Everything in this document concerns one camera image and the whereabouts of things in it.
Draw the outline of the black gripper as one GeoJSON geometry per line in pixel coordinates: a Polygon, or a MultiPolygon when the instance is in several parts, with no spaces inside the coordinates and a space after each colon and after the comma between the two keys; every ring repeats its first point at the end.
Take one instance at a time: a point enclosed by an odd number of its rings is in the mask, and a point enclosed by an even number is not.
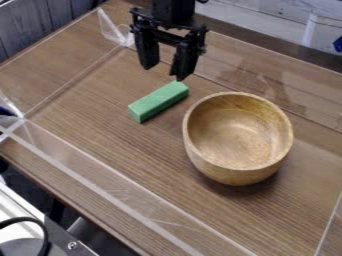
{"type": "Polygon", "coordinates": [[[145,70],[158,64],[158,43],[176,47],[169,75],[183,81],[205,52],[208,28],[195,17],[196,0],[150,0],[149,7],[132,7],[130,31],[140,65],[145,70]]]}

